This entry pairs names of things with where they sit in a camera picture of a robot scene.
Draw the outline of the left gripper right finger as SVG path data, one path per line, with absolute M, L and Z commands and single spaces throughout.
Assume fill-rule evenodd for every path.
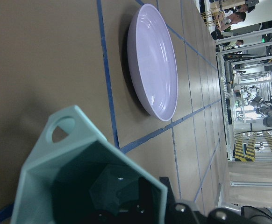
M 160 182 L 167 187 L 167 198 L 166 198 L 166 208 L 168 210 L 174 210 L 176 207 L 176 198 L 174 196 L 172 185 L 169 177 L 160 177 Z

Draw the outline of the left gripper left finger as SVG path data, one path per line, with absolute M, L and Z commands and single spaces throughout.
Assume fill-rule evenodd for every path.
M 153 224 L 155 208 L 152 184 L 143 177 L 138 179 L 138 198 L 119 207 L 118 224 Z

